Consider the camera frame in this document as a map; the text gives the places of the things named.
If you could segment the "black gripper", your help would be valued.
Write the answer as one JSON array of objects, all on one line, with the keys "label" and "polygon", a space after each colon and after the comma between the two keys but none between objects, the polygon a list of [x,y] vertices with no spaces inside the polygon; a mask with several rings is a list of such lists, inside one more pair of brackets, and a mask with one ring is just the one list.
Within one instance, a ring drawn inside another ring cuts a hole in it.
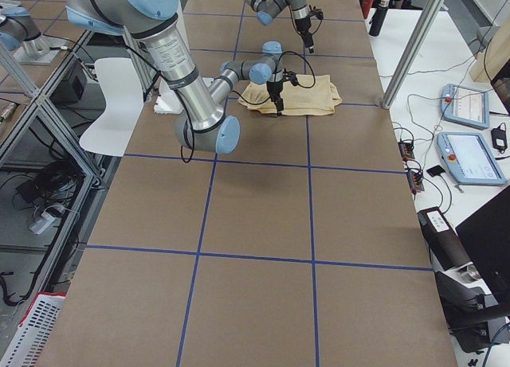
[{"label": "black gripper", "polygon": [[[321,8],[317,8],[315,6],[308,7],[308,10],[305,15],[302,15],[304,9],[300,10],[300,12],[293,13],[293,22],[296,27],[296,31],[301,37],[304,37],[304,46],[308,50],[309,53],[314,53],[314,40],[313,35],[320,28],[320,24],[324,19],[324,12]],[[312,19],[316,18],[320,21],[319,25],[315,30],[311,31],[312,28]]]},{"label": "black gripper", "polygon": [[281,116],[284,110],[284,101],[281,99],[281,93],[283,92],[283,85],[286,81],[290,81],[292,86],[298,85],[297,74],[295,74],[294,71],[283,68],[275,75],[271,75],[270,79],[266,82],[266,89],[270,99],[274,100],[273,103],[277,111],[277,116]]}]

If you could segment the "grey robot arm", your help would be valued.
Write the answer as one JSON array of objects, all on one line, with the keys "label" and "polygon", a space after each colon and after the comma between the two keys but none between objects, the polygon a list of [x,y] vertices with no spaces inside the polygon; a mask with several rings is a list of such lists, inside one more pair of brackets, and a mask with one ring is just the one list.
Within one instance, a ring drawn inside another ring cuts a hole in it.
[{"label": "grey robot arm", "polygon": [[222,101],[240,80],[266,86],[278,113],[284,110],[282,48],[264,43],[258,61],[230,61],[206,84],[177,28],[179,0],[67,0],[68,19],[83,29],[120,35],[128,31],[145,45],[155,69],[183,106],[175,123],[181,146],[228,154],[237,146],[240,123]]},{"label": "grey robot arm", "polygon": [[324,12],[320,8],[311,7],[307,0],[244,0],[262,25],[270,25],[285,9],[289,9],[293,27],[300,36],[304,47],[315,52],[313,36],[317,32],[311,31],[312,18],[319,21],[324,19]]}]

